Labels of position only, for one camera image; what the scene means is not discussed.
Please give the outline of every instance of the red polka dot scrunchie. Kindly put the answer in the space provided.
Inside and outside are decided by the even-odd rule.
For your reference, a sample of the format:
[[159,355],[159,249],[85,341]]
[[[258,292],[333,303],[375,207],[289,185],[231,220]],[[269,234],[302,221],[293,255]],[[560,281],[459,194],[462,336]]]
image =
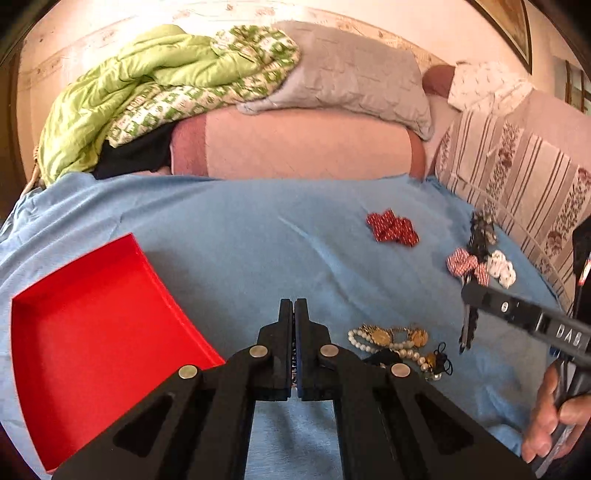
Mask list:
[[378,242],[397,242],[407,247],[414,247],[418,243],[418,235],[412,222],[408,218],[397,217],[391,209],[381,215],[370,213],[367,223]]

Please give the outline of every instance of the floral striped pillow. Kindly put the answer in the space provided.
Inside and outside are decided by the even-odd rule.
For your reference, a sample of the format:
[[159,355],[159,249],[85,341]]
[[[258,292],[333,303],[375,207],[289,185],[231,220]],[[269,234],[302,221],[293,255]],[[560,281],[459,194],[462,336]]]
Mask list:
[[570,310],[571,238],[591,215],[591,173],[505,118],[469,111],[444,135],[435,174],[451,192],[494,215]]

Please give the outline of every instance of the green patterned blanket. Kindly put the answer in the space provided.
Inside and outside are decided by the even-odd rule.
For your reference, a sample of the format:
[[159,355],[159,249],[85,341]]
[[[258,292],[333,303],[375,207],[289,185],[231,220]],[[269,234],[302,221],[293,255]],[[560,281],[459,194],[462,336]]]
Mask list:
[[41,132],[38,163],[47,185],[94,168],[108,138],[116,147],[156,127],[268,96],[300,59],[270,27],[243,25],[214,37],[162,25],[61,92]]

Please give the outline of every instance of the red box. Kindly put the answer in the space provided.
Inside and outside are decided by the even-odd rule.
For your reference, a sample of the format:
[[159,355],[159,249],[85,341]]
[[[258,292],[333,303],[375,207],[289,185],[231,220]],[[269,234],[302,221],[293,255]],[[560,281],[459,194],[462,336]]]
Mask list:
[[131,234],[14,297],[11,343],[22,413],[48,472],[179,367],[223,363]]

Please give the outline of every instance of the red striped bow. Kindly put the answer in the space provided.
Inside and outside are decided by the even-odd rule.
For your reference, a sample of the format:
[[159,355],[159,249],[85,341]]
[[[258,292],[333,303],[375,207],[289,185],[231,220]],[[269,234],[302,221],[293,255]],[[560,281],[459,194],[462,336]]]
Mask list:
[[456,251],[447,257],[447,269],[454,277],[462,278],[469,272],[473,272],[478,283],[488,286],[489,276],[486,272],[486,263],[478,263],[474,255],[470,255],[464,248],[456,248]]

